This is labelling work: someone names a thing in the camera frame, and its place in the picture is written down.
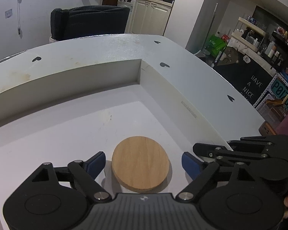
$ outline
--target kitchen shelf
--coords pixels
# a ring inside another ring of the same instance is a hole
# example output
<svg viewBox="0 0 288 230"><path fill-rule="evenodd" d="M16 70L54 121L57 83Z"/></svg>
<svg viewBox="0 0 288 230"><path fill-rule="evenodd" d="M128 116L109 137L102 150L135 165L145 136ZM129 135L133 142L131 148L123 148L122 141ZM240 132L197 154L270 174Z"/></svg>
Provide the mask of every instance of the kitchen shelf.
<svg viewBox="0 0 288 230"><path fill-rule="evenodd" d="M262 54L261 54L261 57L262 57L266 62L268 62L268 64L269 64L271 67L273 67L276 71L280 72L280 71L282 70L282 67L281 67L281 66L278 66L277 63L272 62L272 59L271 59L269 56L267 56L265 53L262 53Z"/></svg>
<svg viewBox="0 0 288 230"><path fill-rule="evenodd" d="M249 21L239 17L238 21L242 22L243 24L245 24L246 26L248 26L249 28L251 28L253 31L256 31L257 33L261 34L263 37L266 36L266 32L263 31L262 29L260 29L259 27L255 26L254 24L250 23Z"/></svg>
<svg viewBox="0 0 288 230"><path fill-rule="evenodd" d="M242 42L244 45L246 45L248 48L253 50L255 53L258 52L258 48L256 48L254 45L252 45L250 42L247 40L243 39L241 36L237 35L235 32L232 33L232 37L237 39L238 41Z"/></svg>
<svg viewBox="0 0 288 230"><path fill-rule="evenodd" d="M276 33L276 32L273 32L273 33L272 33L272 36L273 36L274 39L275 39L275 43L276 43L283 51L285 51L286 53L288 53L288 43L287 43L287 41L286 41L282 36L280 36L278 33Z"/></svg>

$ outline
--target wooden coaster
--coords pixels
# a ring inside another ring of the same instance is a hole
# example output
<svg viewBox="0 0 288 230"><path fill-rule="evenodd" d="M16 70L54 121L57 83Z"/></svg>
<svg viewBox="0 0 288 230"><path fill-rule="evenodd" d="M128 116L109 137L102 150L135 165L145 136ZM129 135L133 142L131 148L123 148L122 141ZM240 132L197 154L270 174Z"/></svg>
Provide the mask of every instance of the wooden coaster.
<svg viewBox="0 0 288 230"><path fill-rule="evenodd" d="M112 156L112 171L118 182L135 192L145 192L166 178L170 161L160 144L143 136L121 141Z"/></svg>

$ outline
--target metal pivot screw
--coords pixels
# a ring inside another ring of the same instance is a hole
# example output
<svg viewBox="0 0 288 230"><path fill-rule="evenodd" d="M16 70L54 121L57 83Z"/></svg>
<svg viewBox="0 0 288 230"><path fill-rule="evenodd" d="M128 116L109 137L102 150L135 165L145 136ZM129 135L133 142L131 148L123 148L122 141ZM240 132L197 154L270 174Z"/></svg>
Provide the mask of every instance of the metal pivot screw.
<svg viewBox="0 0 288 230"><path fill-rule="evenodd" d="M190 200L194 197L194 195L190 192L181 192L178 197L182 200Z"/></svg>
<svg viewBox="0 0 288 230"><path fill-rule="evenodd" d="M97 200L105 200L109 197L109 194L107 192L97 192L94 194L94 198Z"/></svg>

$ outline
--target stain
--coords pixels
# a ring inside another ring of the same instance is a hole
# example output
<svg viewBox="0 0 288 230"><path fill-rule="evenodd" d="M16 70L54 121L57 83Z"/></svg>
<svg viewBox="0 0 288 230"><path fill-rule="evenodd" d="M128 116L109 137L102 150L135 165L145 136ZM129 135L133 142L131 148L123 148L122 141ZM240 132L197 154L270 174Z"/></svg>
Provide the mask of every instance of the stain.
<svg viewBox="0 0 288 230"><path fill-rule="evenodd" d="M6 87L4 86L3 88L0 89L0 93L1 93L1 92L4 92L5 90L7 90L7 89L6 89Z"/></svg>
<svg viewBox="0 0 288 230"><path fill-rule="evenodd" d="M21 82L28 82L31 78L31 75L28 73L18 73L18 72L11 72L9 75L11 79L21 81Z"/></svg>
<svg viewBox="0 0 288 230"><path fill-rule="evenodd" d="M120 42L122 45L127 44L127 42L126 42L125 40L120 40L119 42Z"/></svg>
<svg viewBox="0 0 288 230"><path fill-rule="evenodd" d="M102 126L106 126L112 120L112 114L108 109L99 112L100 122Z"/></svg>

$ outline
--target bottle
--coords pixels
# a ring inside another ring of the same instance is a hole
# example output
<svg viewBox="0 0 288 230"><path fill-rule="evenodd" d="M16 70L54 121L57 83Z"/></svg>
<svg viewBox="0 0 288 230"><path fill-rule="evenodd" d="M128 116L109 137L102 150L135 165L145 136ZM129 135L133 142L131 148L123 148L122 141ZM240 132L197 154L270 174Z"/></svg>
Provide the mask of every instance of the bottle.
<svg viewBox="0 0 288 230"><path fill-rule="evenodd" d="M253 42L253 46L256 45L257 41L258 41L258 38L256 38L256 39L254 40L254 42Z"/></svg>
<svg viewBox="0 0 288 230"><path fill-rule="evenodd" d="M266 48L266 51L264 52L266 55L269 55L269 53L271 52L272 47L274 46L275 42L272 41L270 42L270 44L268 45L268 47Z"/></svg>
<svg viewBox="0 0 288 230"><path fill-rule="evenodd" d="M278 59L278 56L279 56L280 52L279 51L276 51L273 58L272 58L272 61L273 62L276 62L276 60Z"/></svg>
<svg viewBox="0 0 288 230"><path fill-rule="evenodd" d="M249 31L250 31L250 28L249 28L249 27L246 27L246 29L244 30L243 35L242 35L242 38L243 38L243 39L246 39L247 34L248 34Z"/></svg>
<svg viewBox="0 0 288 230"><path fill-rule="evenodd" d="M256 44L255 44L254 46L255 46L256 48L258 48L258 47L259 47L259 44L260 44L260 42L257 41Z"/></svg>
<svg viewBox="0 0 288 230"><path fill-rule="evenodd" d="M270 53L268 54L269 58L272 58L272 56L274 55L275 50L276 50L276 46L273 46L271 51L270 51Z"/></svg>

